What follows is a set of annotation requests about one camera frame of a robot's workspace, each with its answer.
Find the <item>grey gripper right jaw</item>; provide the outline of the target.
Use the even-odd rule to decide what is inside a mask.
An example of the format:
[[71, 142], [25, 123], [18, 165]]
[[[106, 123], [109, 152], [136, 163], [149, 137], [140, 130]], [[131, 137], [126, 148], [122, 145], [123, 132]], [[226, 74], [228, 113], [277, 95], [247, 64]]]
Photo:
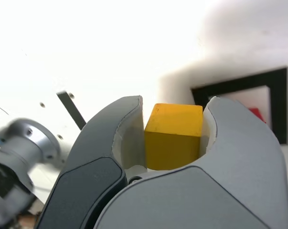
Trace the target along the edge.
[[288, 229], [288, 176], [270, 128], [237, 101], [214, 97], [198, 160], [120, 191], [97, 229]]

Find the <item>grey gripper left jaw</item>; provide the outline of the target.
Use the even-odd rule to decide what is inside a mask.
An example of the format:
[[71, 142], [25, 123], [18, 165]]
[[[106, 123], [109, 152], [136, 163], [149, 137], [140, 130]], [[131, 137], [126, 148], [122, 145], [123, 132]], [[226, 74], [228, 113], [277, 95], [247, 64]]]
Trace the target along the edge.
[[128, 185], [128, 169], [146, 169], [142, 97], [106, 106], [81, 130], [47, 199], [38, 229], [92, 229]]

